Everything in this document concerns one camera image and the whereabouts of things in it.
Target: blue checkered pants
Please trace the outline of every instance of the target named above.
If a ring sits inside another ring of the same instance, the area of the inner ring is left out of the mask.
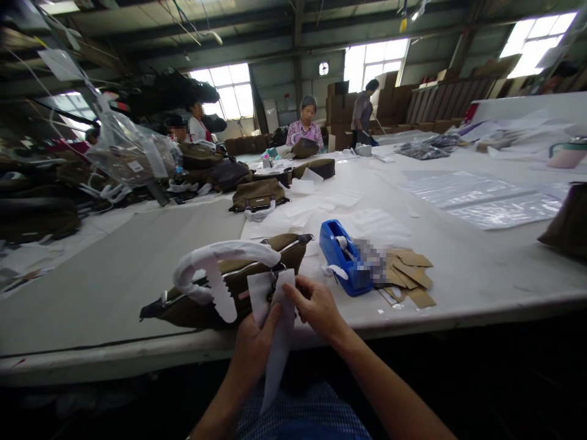
[[[293,397],[279,390],[269,410],[260,416],[263,391],[264,386],[260,383],[246,402],[238,423],[237,439],[267,439],[289,422],[299,419],[361,439],[371,438],[352,408],[326,382],[312,385],[303,397]]]

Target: hand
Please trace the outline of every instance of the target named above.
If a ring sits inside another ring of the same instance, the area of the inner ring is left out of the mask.
[[[269,311],[262,329],[255,323],[252,313],[240,323],[227,376],[234,376],[238,383],[250,388],[259,382],[265,373],[271,341],[280,316],[281,304],[277,303]]]
[[[349,328],[336,308],[330,289],[303,275],[295,277],[297,288],[284,284],[283,291],[297,307],[303,323],[308,322],[329,343]]]

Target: factory floor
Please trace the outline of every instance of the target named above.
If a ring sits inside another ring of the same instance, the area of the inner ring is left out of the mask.
[[[586,318],[584,311],[369,344],[459,439],[585,439]],[[19,438],[183,440],[227,366],[218,361],[111,383],[3,389],[3,428]],[[282,388],[299,392],[322,379],[350,403],[374,439],[386,438],[329,348],[291,353]]]

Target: bag handle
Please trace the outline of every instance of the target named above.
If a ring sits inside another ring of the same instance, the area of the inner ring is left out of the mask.
[[[220,273],[220,260],[252,260],[272,268],[281,260],[281,254],[266,244],[230,240],[200,247],[179,260],[173,272],[175,287],[200,305],[204,306],[213,301],[220,317],[225,322],[232,323],[237,318],[237,310]],[[192,284],[198,269],[206,271],[209,287]]]

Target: window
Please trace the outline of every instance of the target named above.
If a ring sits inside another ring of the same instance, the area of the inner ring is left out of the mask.
[[[240,119],[253,116],[253,93],[249,79],[249,66],[235,64],[211,69],[194,70],[190,76],[216,87],[220,101],[203,104],[205,114],[218,114],[223,119]]]
[[[364,90],[377,75],[400,70],[407,50],[407,38],[347,48],[344,80],[349,82],[349,92]]]
[[[548,49],[558,46],[576,15],[571,12],[518,21],[500,55],[503,58],[522,54],[508,78],[540,73],[542,69],[536,65]]]
[[[76,116],[81,116],[89,120],[94,120],[96,118],[96,113],[94,113],[79,92],[69,92],[57,95],[53,97],[51,103],[59,110],[72,113]],[[65,116],[61,116],[61,119],[63,119],[63,121],[71,128],[76,129],[73,130],[73,132],[80,139],[84,139],[84,132],[92,128],[92,125],[77,122]]]

